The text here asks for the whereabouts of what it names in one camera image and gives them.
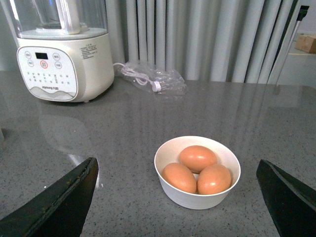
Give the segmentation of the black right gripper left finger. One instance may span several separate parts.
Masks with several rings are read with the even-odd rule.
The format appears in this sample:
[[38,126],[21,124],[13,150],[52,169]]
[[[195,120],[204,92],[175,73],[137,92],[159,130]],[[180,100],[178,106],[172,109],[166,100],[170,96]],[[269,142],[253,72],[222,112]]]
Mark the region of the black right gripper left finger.
[[0,221],[2,237],[79,237],[88,214],[99,166],[88,158]]

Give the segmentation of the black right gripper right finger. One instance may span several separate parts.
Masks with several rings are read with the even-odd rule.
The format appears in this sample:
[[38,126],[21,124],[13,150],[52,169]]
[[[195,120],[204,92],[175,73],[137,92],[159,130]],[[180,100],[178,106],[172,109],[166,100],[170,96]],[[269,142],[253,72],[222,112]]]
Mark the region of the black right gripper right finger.
[[260,160],[256,176],[281,237],[316,235],[316,191],[268,160]]

